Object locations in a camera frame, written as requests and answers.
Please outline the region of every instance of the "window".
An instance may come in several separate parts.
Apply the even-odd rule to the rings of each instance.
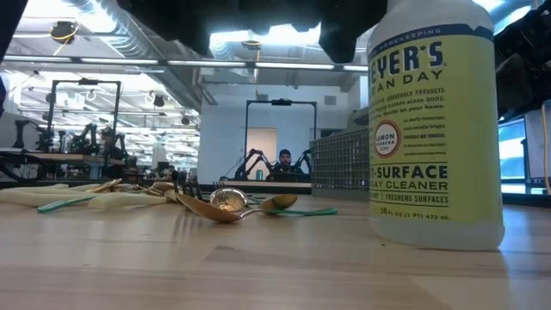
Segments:
[[[522,141],[526,138],[524,119],[500,125],[499,163],[502,179],[524,179],[524,151]]]

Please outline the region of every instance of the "yellow label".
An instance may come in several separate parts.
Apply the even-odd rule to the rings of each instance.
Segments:
[[[369,61],[372,212],[501,221],[492,31],[420,28]]]

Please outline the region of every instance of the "spray bottle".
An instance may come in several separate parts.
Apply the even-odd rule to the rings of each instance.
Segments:
[[[371,226],[451,250],[503,239],[489,14],[472,0],[388,0],[368,44]]]

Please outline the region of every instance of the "teal spoon handle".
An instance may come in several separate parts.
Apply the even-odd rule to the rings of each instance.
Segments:
[[[300,210],[274,210],[274,209],[268,209],[268,210],[261,210],[262,212],[266,214],[296,214],[296,215],[303,215],[303,216],[321,216],[321,215],[334,215],[337,214],[337,211],[335,208],[327,208],[327,209],[321,209],[316,211],[300,211]]]
[[[36,209],[36,211],[40,214],[44,214],[44,213],[52,212],[52,211],[57,210],[59,208],[74,206],[74,205],[77,205],[77,204],[82,203],[82,202],[88,202],[88,201],[91,201],[94,198],[96,198],[96,197],[92,196],[92,197],[72,199],[72,200],[68,200],[68,201],[56,201],[56,202],[48,203],[47,205],[38,207]]]

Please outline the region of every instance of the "wire rack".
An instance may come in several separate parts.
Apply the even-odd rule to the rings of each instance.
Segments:
[[[369,129],[310,142],[312,195],[366,201],[369,186]]]

